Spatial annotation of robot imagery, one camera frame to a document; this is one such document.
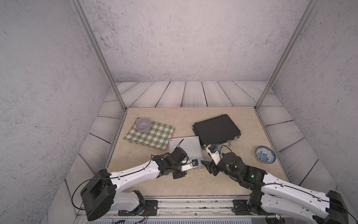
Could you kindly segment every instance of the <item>gingham napkin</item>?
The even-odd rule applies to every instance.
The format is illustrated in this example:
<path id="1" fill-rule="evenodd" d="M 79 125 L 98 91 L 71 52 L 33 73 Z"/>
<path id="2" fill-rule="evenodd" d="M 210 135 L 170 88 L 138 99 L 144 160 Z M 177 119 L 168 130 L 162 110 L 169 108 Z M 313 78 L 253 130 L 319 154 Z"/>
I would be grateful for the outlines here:
<path id="1" fill-rule="evenodd" d="M 135 128 L 135 123 L 138 119 L 140 119 L 140 117 L 137 117 L 124 139 L 131 143 L 164 151 L 168 146 L 175 126 L 151 121 L 150 129 L 146 132 L 140 132 Z"/>

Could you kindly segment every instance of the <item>metal rail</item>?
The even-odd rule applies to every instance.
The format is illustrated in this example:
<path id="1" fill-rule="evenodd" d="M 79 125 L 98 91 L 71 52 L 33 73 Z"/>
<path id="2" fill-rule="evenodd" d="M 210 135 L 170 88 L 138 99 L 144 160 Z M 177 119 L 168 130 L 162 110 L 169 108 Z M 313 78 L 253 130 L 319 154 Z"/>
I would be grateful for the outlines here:
<path id="1" fill-rule="evenodd" d="M 120 95 L 120 93 L 118 91 L 117 85 L 113 80 L 113 76 L 111 74 L 111 71 L 108 68 L 106 60 L 105 60 L 105 58 L 104 58 L 104 56 L 103 56 L 103 54 L 101 52 L 101 49 L 100 49 L 100 47 L 99 47 L 99 45 L 98 45 L 98 43 L 96 41 L 96 38 L 95 38 L 95 36 L 94 36 L 94 34 L 92 32 L 92 29 L 91 29 L 91 27 L 90 27 L 90 25 L 88 23 L 87 17 L 84 14 L 84 11 L 82 9 L 82 6 L 81 6 L 79 0 L 70 0 L 70 1 L 72 3 L 74 11 L 77 14 L 79 22 L 81 23 L 81 25 L 83 27 L 83 30 L 86 33 L 86 36 L 87 36 L 89 42 L 91 43 L 93 51 L 95 52 L 96 57 L 97 57 L 98 61 L 101 64 L 103 72 L 105 73 L 105 75 L 106 75 L 106 77 L 108 79 L 108 82 L 109 82 L 111 88 L 113 89 L 114 95 L 118 99 L 118 101 L 119 101 L 121 107 L 123 108 L 123 110 L 126 110 L 126 105 L 124 104 L 123 99 L 122 99 L 122 97 L 121 97 L 121 95 Z"/>
<path id="2" fill-rule="evenodd" d="M 290 174 L 289 174 L 288 170 L 286 169 L 286 167 L 285 167 L 285 165 L 284 165 L 284 163 L 283 163 L 283 161 L 282 161 L 280 152 L 276 149 L 276 147 L 275 147 L 275 145 L 274 145 L 274 142 L 273 142 L 273 140 L 272 140 L 272 138 L 271 138 L 271 135 L 270 135 L 270 133 L 268 132 L 268 130 L 267 130 L 267 128 L 266 128 L 266 125 L 265 125 L 265 123 L 264 123 L 264 121 L 263 121 L 263 119 L 262 119 L 262 117 L 261 117 L 261 115 L 260 115 L 260 113 L 259 113 L 258 110 L 256 111 L 256 115 L 257 115 L 258 120 L 259 120 L 260 123 L 261 123 L 261 126 L 262 126 L 262 128 L 263 128 L 263 131 L 264 131 L 265 134 L 266 134 L 266 137 L 267 137 L 268 141 L 269 141 L 270 144 L 271 144 L 271 147 L 272 147 L 274 153 L 276 154 L 277 160 L 279 161 L 279 164 L 280 164 L 280 166 L 281 166 L 281 169 L 282 169 L 283 172 L 284 172 L 284 175 L 285 175 L 287 181 L 293 183 L 292 178 L 290 177 Z"/>
<path id="3" fill-rule="evenodd" d="M 145 200 L 158 200 L 156 218 L 230 218 L 238 217 L 232 212 L 234 199 L 248 200 L 249 196 L 145 196 Z M 84 211 L 77 215 L 86 217 Z M 119 218 L 118 211 L 107 212 L 102 218 Z M 241 218 L 258 217 L 240 215 Z"/>
<path id="4" fill-rule="evenodd" d="M 121 121 L 119 122 L 119 125 L 117 127 L 116 134 L 114 136 L 113 142 L 111 143 L 110 149 L 108 151 L 108 155 L 107 155 L 106 160 L 102 166 L 102 169 L 107 169 L 110 164 L 114 149 L 116 148 L 116 145 L 117 145 L 119 134 L 121 133 L 124 120 L 126 119 L 127 112 L 128 112 L 128 110 L 124 111 L 124 113 L 122 115 Z"/>
<path id="5" fill-rule="evenodd" d="M 290 56 L 290 54 L 295 46 L 295 43 L 297 42 L 298 38 L 300 37 L 303 29 L 305 28 L 305 26 L 307 24 L 309 18 L 311 17 L 314 9 L 316 8 L 317 2 L 318 2 L 318 0 L 310 0 L 308 2 L 307 7 L 306 7 L 305 11 L 303 12 L 303 15 L 302 15 L 300 21 L 298 22 L 294 32 L 292 33 L 292 36 L 291 36 L 284 52 L 282 53 L 279 62 L 277 63 L 274 71 L 272 72 L 270 78 L 268 79 L 268 81 L 266 83 L 266 86 L 265 86 L 260 98 L 257 101 L 257 104 L 255 106 L 256 110 L 258 110 L 261 107 L 263 101 L 265 100 L 265 97 L 267 96 L 270 89 L 274 85 L 277 77 L 280 74 L 281 69 L 283 68 L 288 57 Z"/>

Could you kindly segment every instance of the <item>silver metal plate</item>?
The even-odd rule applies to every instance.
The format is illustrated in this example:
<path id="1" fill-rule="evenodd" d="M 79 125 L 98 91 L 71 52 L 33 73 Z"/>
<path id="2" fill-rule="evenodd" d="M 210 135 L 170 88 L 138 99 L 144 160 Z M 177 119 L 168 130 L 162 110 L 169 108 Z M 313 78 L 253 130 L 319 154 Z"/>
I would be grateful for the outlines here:
<path id="1" fill-rule="evenodd" d="M 123 219 L 97 219 L 85 224 L 115 224 Z M 126 219 L 124 224 L 136 224 L 141 219 Z M 251 218 L 151 218 L 147 224 L 252 224 Z"/>
<path id="2" fill-rule="evenodd" d="M 198 168 L 204 168 L 204 166 L 200 162 L 201 160 L 203 160 L 203 154 L 198 136 L 170 139 L 169 152 L 172 153 L 181 140 L 183 141 L 180 144 L 180 147 L 188 154 L 189 159 L 197 159 L 199 162 Z"/>

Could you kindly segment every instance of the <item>gray concrete wall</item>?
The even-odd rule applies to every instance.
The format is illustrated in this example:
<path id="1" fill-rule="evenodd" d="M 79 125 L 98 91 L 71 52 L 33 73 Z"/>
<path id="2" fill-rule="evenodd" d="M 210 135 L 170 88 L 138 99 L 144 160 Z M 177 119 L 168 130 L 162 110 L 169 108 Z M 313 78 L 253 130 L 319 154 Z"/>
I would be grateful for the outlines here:
<path id="1" fill-rule="evenodd" d="M 81 0 L 116 82 L 268 80 L 307 0 Z"/>
<path id="2" fill-rule="evenodd" d="M 358 2 L 321 1 L 274 91 L 358 209 Z"/>
<path id="3" fill-rule="evenodd" d="M 0 1 L 0 223 L 40 223 L 109 89 L 68 0 Z"/>

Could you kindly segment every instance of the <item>ceramic bowl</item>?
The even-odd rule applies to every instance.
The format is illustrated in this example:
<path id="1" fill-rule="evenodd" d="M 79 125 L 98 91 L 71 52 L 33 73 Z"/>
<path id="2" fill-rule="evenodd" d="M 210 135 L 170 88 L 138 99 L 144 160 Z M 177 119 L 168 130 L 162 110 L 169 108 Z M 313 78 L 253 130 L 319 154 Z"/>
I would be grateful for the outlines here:
<path id="1" fill-rule="evenodd" d="M 135 127 L 140 132 L 146 132 L 150 129 L 152 122 L 148 118 L 140 118 L 135 123 Z"/>
<path id="2" fill-rule="evenodd" d="M 276 160 L 275 153 L 266 146 L 256 148 L 256 156 L 263 163 L 273 163 Z"/>

